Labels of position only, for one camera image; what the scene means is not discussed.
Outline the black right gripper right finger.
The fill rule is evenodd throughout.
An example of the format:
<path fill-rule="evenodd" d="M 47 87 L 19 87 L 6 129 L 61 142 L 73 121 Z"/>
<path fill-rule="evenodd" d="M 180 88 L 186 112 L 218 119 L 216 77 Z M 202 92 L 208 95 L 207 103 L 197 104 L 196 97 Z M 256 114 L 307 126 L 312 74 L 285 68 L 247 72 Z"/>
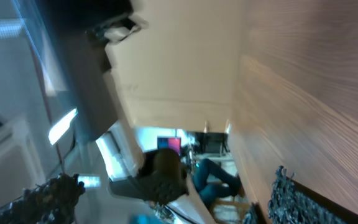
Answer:
<path fill-rule="evenodd" d="M 358 224 L 358 214 L 293 180 L 284 166 L 277 168 L 275 176 L 268 202 L 272 223 Z"/>

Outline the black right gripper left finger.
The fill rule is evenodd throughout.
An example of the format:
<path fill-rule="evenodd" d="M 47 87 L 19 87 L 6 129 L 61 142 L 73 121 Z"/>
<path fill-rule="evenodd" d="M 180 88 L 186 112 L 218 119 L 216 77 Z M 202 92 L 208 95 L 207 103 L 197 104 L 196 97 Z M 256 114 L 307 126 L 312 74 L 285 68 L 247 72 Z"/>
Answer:
<path fill-rule="evenodd" d="M 79 175 L 59 174 L 0 207 L 0 224 L 69 224 L 75 221 L 75 207 L 86 192 Z"/>

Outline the Samsung Galaxy smartphone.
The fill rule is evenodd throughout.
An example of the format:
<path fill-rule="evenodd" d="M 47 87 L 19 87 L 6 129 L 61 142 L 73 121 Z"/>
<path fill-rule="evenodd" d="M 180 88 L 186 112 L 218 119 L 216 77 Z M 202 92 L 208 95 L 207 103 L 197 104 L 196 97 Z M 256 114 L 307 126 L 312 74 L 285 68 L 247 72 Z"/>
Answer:
<path fill-rule="evenodd" d="M 111 64 L 104 33 L 132 14 L 130 1 L 13 1 L 27 35 L 68 109 L 76 108 L 76 140 L 97 140 L 117 121 L 103 75 Z"/>

